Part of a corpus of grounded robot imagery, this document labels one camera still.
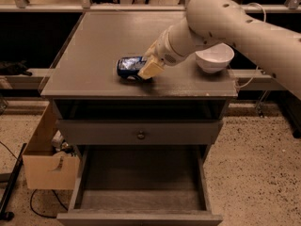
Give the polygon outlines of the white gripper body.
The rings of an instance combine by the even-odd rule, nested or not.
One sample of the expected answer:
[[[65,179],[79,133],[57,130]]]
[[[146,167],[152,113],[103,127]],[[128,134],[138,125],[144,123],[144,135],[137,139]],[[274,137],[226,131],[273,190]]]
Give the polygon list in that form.
[[[191,54],[191,36],[187,29],[169,28],[155,43],[155,55],[168,66],[175,66]]]

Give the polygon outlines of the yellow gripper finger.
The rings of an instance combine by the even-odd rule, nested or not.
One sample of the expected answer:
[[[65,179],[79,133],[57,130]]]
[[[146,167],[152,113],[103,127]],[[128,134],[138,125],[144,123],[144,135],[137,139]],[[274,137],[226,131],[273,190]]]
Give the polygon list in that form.
[[[151,57],[151,56],[155,56],[156,55],[156,43],[157,43],[157,41],[155,41],[149,47],[149,49],[145,52],[144,57]]]
[[[156,56],[145,57],[146,63],[139,70],[138,75],[144,79],[150,79],[164,71],[164,62]]]

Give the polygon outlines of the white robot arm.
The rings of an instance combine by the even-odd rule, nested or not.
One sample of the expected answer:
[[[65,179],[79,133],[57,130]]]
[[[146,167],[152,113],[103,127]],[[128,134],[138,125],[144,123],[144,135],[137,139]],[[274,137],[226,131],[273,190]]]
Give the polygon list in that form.
[[[138,75],[149,79],[218,43],[232,46],[301,98],[301,34],[252,18],[232,0],[190,0],[184,17],[145,53]]]

